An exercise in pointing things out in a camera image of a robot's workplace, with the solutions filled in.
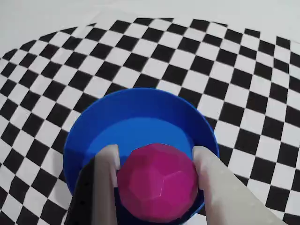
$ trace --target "checkered pattern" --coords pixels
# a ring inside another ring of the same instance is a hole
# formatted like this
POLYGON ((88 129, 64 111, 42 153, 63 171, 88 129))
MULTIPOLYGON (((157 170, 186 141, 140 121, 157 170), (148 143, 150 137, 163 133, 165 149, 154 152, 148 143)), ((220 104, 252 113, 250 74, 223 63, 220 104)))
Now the checkered pattern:
POLYGON ((221 160, 300 224, 300 45, 192 19, 115 18, 30 41, 0 60, 0 224, 59 225, 64 141, 91 103, 137 87, 193 104, 221 160))

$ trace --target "black square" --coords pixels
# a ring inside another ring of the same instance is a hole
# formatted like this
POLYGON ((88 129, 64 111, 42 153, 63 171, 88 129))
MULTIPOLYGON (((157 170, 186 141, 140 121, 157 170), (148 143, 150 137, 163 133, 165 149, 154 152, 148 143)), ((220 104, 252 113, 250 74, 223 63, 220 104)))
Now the black square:
POLYGON ((113 47, 98 43, 93 51, 90 53, 91 56, 94 56, 99 59, 105 60, 108 54, 111 52, 113 47))
POLYGON ((19 81, 19 83, 27 88, 30 88, 37 77, 37 73, 28 69, 23 75, 22 79, 19 81))
POLYGON ((228 29, 225 34, 225 39, 240 44, 242 41, 243 34, 234 30, 228 29))
POLYGON ((64 149, 64 145, 66 142, 66 138, 67 138, 68 132, 65 130, 60 130, 59 134, 57 135, 53 145, 51 148, 53 148, 54 150, 60 152, 61 154, 63 154, 63 149, 64 149))
POLYGON ((88 95, 86 93, 83 93, 76 103, 74 110, 76 110, 79 113, 82 113, 87 107, 89 107, 94 101, 96 101, 97 98, 88 95))
POLYGON ((277 162, 291 167, 296 167, 298 148, 281 143, 277 162))
POLYGON ((266 207, 284 212, 289 194, 289 190, 271 186, 266 202, 266 207))
POLYGON ((11 80, 6 80, 5 84, 3 85, 3 87, 0 90, 0 93, 4 96, 8 97, 15 86, 16 86, 15 82, 13 82, 11 80))
POLYGON ((274 68, 279 69, 287 74, 289 73, 289 64, 278 59, 274 59, 274 68))
POLYGON ((45 77, 53 79, 60 67, 61 64, 50 61, 41 74, 45 77))
POLYGON ((148 41, 158 42, 163 35, 163 31, 157 30, 154 28, 149 27, 144 35, 142 36, 143 39, 146 39, 148 41))
POLYGON ((284 122, 280 122, 273 118, 266 116, 262 128, 262 134, 268 137, 281 140, 284 122))
POLYGON ((206 34, 203 38, 203 42, 220 47, 222 39, 216 36, 212 36, 210 34, 206 34))
POLYGON ((228 166, 233 149, 219 144, 220 160, 228 166))
POLYGON ((63 44, 63 48, 65 49, 69 49, 69 50, 74 50, 79 43, 82 41, 81 38, 77 38, 77 37, 69 37, 69 39, 63 44))
POLYGON ((233 75, 231 78, 232 84, 235 84, 242 88, 250 89, 251 80, 252 80, 252 74, 246 73, 239 69, 233 70, 233 75))
POLYGON ((186 52, 190 52, 195 54, 197 49, 199 48, 200 42, 199 41, 195 41, 186 37, 183 37, 178 49, 182 49, 186 52))
POLYGON ((11 149, 8 156, 6 157, 3 165, 6 166, 11 172, 17 173, 19 170, 24 157, 14 149, 11 149))
POLYGON ((51 193, 56 180, 56 177, 52 176, 41 168, 33 181, 32 187, 46 197, 49 197, 49 194, 51 193))
POLYGON ((285 121, 300 128, 300 111, 287 105, 285 121))
POLYGON ((38 224, 38 217, 25 207, 22 207, 17 223, 18 225, 36 225, 38 224))
POLYGON ((148 58, 131 53, 126 62, 124 63, 124 66, 130 69, 133 69, 135 71, 141 72, 144 68, 148 58))
POLYGON ((254 69, 255 75, 258 75, 258 76, 261 76, 268 80, 271 80, 272 71, 273 71, 273 69, 271 67, 268 67, 262 63, 256 62, 256 64, 255 64, 255 69, 254 69))
POLYGON ((224 100, 228 89, 228 84, 214 78, 209 78, 204 93, 224 100))
POLYGON ((16 137, 18 136, 20 129, 8 123, 7 127, 5 128, 1 139, 4 140, 10 146, 13 146, 16 137))
POLYGON ((73 52, 70 55, 70 57, 68 58, 68 60, 66 61, 65 64, 67 66, 70 66, 70 67, 73 67, 75 69, 78 69, 81 66, 81 64, 83 63, 83 61, 85 60, 85 58, 86 58, 86 55, 83 55, 83 54, 78 53, 78 52, 73 52))
POLYGON ((1 74, 5 77, 9 77, 15 68, 16 65, 14 63, 8 62, 8 64, 2 70, 1 74))
POLYGON ((112 81, 120 68, 121 67, 116 64, 105 61, 96 72, 96 76, 112 81))
POLYGON ((124 33, 128 27, 130 26, 130 23, 125 22, 125 21, 120 21, 117 20, 112 27, 110 28, 110 30, 118 32, 118 33, 124 33))
POLYGON ((0 110, 0 115, 5 119, 10 120, 17 107, 18 105, 8 98, 0 110))
POLYGON ((169 65, 163 75, 163 80, 182 85, 184 78, 186 77, 188 70, 169 65))
POLYGON ((133 48, 135 47, 136 43, 138 42, 139 39, 135 37, 129 37, 129 36, 122 36, 120 41, 117 43, 116 47, 125 49, 128 51, 132 51, 133 48))
POLYGON ((193 20, 191 23, 191 28, 194 28, 196 30, 201 30, 206 32, 210 22, 205 21, 205 20, 193 20))
POLYGON ((47 46, 43 49, 43 51, 40 53, 40 56, 43 56, 47 59, 51 59, 52 56, 59 50, 59 47, 52 45, 52 44, 47 44, 47 46))
POLYGON ((105 33, 106 30, 94 27, 93 29, 90 30, 90 32, 85 38, 94 41, 99 41, 105 33))
POLYGON ((267 109, 267 103, 268 103, 267 97, 261 96, 254 92, 250 92, 248 96, 246 108, 265 114, 267 109))
POLYGON ((56 101, 60 96, 60 94, 62 93, 62 91, 64 90, 64 88, 65 85, 56 81, 51 81, 51 83, 49 84, 48 88, 45 90, 43 95, 47 98, 52 99, 53 101, 56 101))
POLYGON ((244 114, 243 108, 230 104, 228 102, 224 102, 220 114, 220 120, 239 127, 243 118, 243 114, 244 114))
POLYGON ((34 139, 29 151, 27 152, 26 158, 30 159, 38 166, 41 166, 48 150, 49 147, 34 139))
POLYGON ((270 90, 271 98, 276 99, 280 102, 286 103, 287 92, 288 92, 288 89, 286 89, 278 84, 275 84, 275 83, 271 84, 271 90, 270 90))
POLYGON ((239 54, 243 55, 243 56, 246 56, 248 58, 251 58, 253 60, 256 60, 257 51, 252 50, 252 49, 247 48, 247 47, 244 47, 244 46, 241 46, 239 54))
POLYGON ((29 185, 26 184, 23 180, 18 178, 17 176, 14 177, 13 181, 11 182, 11 186, 9 189, 9 193, 20 203, 23 204, 25 195, 29 189, 29 185))
POLYGON ((240 129, 234 148, 255 155, 259 138, 260 136, 255 133, 240 129))
POLYGON ((237 54, 220 49, 217 55, 217 61, 234 67, 237 56, 237 54))
POLYGON ((275 164, 276 163, 266 159, 256 157, 250 178, 270 184, 274 173, 275 164))
POLYGON ((174 52, 175 49, 173 48, 169 48, 164 45, 157 45, 151 57, 164 62, 170 62, 174 52))
POLYGON ((47 117, 47 120, 59 127, 62 127, 70 112, 70 109, 55 103, 53 109, 47 117))
POLYGON ((43 119, 36 116, 35 114, 30 114, 28 119, 26 120, 22 130, 26 133, 30 134, 31 136, 35 137, 40 129, 43 119))
POLYGON ((263 53, 266 53, 266 54, 268 54, 270 56, 273 56, 274 55, 274 51, 275 51, 275 45, 260 40, 259 41, 258 50, 260 52, 263 52, 263 53))
POLYGON ((178 96, 187 100, 190 104, 197 108, 202 95, 198 92, 181 88, 178 96))
POLYGON ((20 105, 22 107, 24 107, 25 109, 28 109, 29 111, 31 111, 34 108, 34 106, 36 105, 36 103, 38 102, 39 98, 40 98, 40 95, 38 95, 30 90, 27 92, 27 94, 23 98, 20 105))
POLYGON ((32 62, 36 59, 36 57, 37 56, 34 54, 27 53, 27 55, 20 62, 20 65, 28 68, 32 64, 32 62))
POLYGON ((159 79, 156 79, 154 77, 145 74, 141 74, 133 87, 134 88, 156 88, 158 82, 159 79))
POLYGON ((186 30, 187 30, 186 27, 183 27, 183 26, 180 26, 180 25, 177 25, 174 23, 172 23, 169 26, 169 28, 167 29, 168 32, 179 34, 179 35, 183 35, 186 32, 186 30))
POLYGON ((209 75, 214 62, 200 56, 195 56, 191 70, 209 75))
POLYGON ((65 213, 65 209, 47 200, 42 210, 41 219, 50 225, 57 225, 61 223, 65 213))

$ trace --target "magenta ball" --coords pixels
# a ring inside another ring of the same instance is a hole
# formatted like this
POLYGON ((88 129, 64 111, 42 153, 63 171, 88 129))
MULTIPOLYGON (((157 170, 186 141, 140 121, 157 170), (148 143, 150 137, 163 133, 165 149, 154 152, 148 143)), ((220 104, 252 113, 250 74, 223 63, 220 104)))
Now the magenta ball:
POLYGON ((164 144, 134 150, 117 174, 120 199, 135 217, 168 223, 183 216, 198 192, 190 158, 164 144))

